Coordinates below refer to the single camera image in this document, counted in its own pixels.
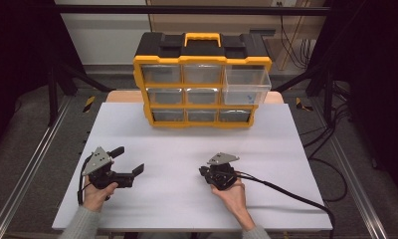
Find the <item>carpeted floor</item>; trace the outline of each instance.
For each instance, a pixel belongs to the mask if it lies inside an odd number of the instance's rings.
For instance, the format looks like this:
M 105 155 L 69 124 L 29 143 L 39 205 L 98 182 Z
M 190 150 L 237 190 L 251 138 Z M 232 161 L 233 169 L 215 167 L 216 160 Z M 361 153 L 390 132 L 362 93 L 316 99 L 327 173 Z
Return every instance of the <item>carpeted floor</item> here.
M 118 89 L 130 89 L 134 86 L 133 81 L 128 80 L 127 77 L 103 75 L 98 78 Z M 273 84 L 277 83 L 277 79 L 273 78 Z M 315 108 L 313 103 L 320 99 L 307 99 L 300 89 L 292 89 L 283 95 L 285 102 L 291 107 L 303 144 L 310 142 L 323 131 L 322 123 L 316 111 L 298 109 L 296 100 L 299 97 L 304 106 Z M 86 101 L 91 96 L 96 99 L 89 112 L 84 113 Z M 80 152 L 84 149 L 84 140 L 89 137 L 106 93 L 80 85 L 77 95 L 71 98 L 63 122 L 11 220 L 4 238 L 16 238 L 19 235 L 21 238 L 48 238 L 47 235 L 60 233 L 53 230 L 51 226 L 80 159 Z M 338 107 L 340 104 L 342 101 L 335 98 L 334 106 Z M 0 212 L 47 129 L 49 120 L 47 88 L 42 87 L 22 96 L 17 106 L 18 110 L 0 142 Z M 388 173 L 373 169 L 371 155 L 367 152 L 364 140 L 352 118 L 343 118 L 338 123 L 334 135 L 356 172 L 388 237 L 398 238 L 398 190 Z M 305 149 L 307 155 L 310 155 L 317 146 L 318 143 L 307 147 Z M 337 157 L 329 143 L 323 146 L 314 157 L 337 166 Z M 323 198 L 334 198 L 341 194 L 343 184 L 333 169 L 317 161 L 311 161 L 310 166 Z M 335 238 L 372 238 L 353 195 L 348 193 L 344 199 L 329 202 L 327 205 L 336 217 Z M 28 237 L 24 237 L 23 234 L 16 234 L 20 232 L 43 234 L 29 236 L 25 234 Z M 285 233 L 270 232 L 270 234 L 274 238 L 286 238 Z M 288 237 L 327 238 L 327 233 L 289 232 Z

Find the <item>person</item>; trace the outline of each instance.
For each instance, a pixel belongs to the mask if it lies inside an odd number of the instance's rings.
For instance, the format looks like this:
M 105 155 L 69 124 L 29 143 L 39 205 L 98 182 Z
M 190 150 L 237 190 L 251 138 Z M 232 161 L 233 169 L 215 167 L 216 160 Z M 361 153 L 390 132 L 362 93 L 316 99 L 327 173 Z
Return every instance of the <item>person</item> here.
M 100 223 L 100 210 L 107 197 L 113 195 L 118 187 L 117 183 L 110 184 L 107 188 L 99 190 L 89 183 L 89 178 L 85 179 L 85 201 L 72 219 L 70 225 L 59 239 L 92 239 L 97 234 Z M 218 190 L 211 185 L 212 193 L 217 195 L 225 204 L 228 211 L 237 219 L 242 227 L 243 239 L 270 239 L 265 229 L 255 224 L 252 216 L 246 207 L 245 184 L 240 178 L 228 189 Z M 209 238 L 218 238 L 211 234 Z

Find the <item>carrying handle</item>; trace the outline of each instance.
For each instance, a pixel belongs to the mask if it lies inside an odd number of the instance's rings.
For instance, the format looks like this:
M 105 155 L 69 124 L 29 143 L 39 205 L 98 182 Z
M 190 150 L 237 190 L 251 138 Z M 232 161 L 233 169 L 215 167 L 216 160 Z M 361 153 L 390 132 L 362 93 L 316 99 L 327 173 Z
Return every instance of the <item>carrying handle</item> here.
M 221 47 L 221 39 L 219 33 L 186 33 L 184 38 L 184 47 L 187 47 L 189 40 L 205 40 L 205 41 L 217 41 L 218 47 Z

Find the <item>transparent drawer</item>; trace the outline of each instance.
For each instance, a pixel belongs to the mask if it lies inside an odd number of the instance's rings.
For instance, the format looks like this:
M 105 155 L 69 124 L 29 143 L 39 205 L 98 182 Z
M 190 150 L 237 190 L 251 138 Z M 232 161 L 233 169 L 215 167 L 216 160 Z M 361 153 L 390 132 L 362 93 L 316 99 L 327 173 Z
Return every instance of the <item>transparent drawer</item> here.
M 226 69 L 223 85 L 224 104 L 262 104 L 271 89 L 267 71 L 261 69 Z
M 216 110 L 187 110 L 189 121 L 215 121 L 216 115 Z
M 152 104 L 178 105 L 183 101 L 182 89 L 147 88 L 146 91 Z
M 248 122 L 249 110 L 220 110 L 218 121 L 221 122 Z
M 216 88 L 186 89 L 186 101 L 189 104 L 214 105 L 218 103 L 219 91 Z
M 146 83 L 181 83 L 179 65 L 142 65 Z
M 221 65 L 189 64 L 183 66 L 185 83 L 219 84 Z
M 184 112 L 178 109 L 155 109 L 152 115 L 155 121 L 184 121 Z

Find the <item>power outlet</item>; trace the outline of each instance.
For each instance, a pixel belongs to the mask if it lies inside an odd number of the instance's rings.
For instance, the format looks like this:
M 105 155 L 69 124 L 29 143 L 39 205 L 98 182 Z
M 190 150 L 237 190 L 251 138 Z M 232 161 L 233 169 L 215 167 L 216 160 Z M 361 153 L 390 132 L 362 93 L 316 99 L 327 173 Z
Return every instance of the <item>power outlet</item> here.
M 295 7 L 298 0 L 273 0 L 271 7 Z

